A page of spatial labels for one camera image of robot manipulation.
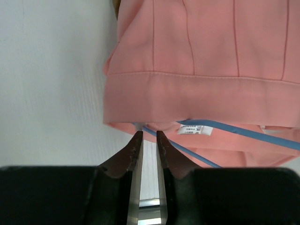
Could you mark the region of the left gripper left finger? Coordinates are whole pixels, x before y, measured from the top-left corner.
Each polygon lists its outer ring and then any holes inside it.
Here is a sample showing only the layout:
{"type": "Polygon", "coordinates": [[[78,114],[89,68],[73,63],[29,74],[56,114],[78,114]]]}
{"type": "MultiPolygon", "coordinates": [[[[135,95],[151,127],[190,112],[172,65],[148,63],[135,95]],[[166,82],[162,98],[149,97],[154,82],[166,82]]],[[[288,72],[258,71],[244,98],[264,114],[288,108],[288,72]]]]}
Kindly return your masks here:
{"type": "Polygon", "coordinates": [[[98,166],[0,169],[3,225],[136,225],[143,133],[98,166]]]}

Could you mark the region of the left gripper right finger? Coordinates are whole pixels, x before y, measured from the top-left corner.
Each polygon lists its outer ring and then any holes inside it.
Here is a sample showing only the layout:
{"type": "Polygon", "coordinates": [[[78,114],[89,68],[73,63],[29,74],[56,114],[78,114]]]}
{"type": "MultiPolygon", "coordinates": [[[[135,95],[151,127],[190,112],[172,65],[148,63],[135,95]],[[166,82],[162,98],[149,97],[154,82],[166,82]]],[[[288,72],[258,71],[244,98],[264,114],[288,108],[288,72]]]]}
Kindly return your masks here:
{"type": "Polygon", "coordinates": [[[157,132],[164,225],[297,225],[300,178],[287,168],[202,168],[157,132]]]}

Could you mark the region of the blue wire hanger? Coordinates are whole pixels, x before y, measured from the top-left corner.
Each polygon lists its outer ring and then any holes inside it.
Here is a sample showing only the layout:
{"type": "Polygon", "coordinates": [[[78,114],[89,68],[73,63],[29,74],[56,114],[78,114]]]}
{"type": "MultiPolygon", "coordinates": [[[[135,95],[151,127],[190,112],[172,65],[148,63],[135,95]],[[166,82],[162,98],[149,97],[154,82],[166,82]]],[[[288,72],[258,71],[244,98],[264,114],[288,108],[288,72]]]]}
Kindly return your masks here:
{"type": "Polygon", "coordinates": [[[171,141],[221,167],[274,167],[300,156],[299,150],[246,137],[236,133],[242,128],[293,142],[300,141],[299,125],[263,126],[250,121],[232,123],[230,131],[209,125],[182,125],[176,122],[148,123],[147,128],[165,132],[171,141]]]}

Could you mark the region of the pink pleated skirt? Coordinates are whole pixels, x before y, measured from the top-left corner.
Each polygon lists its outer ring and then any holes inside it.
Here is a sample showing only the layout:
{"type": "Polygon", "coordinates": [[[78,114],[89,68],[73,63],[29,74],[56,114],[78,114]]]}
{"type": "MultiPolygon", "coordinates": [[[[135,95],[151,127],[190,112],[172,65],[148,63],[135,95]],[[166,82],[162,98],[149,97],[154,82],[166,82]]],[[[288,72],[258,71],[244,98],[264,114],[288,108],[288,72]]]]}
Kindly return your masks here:
{"type": "Polygon", "coordinates": [[[105,124],[300,125],[297,0],[115,0],[105,124]]]}

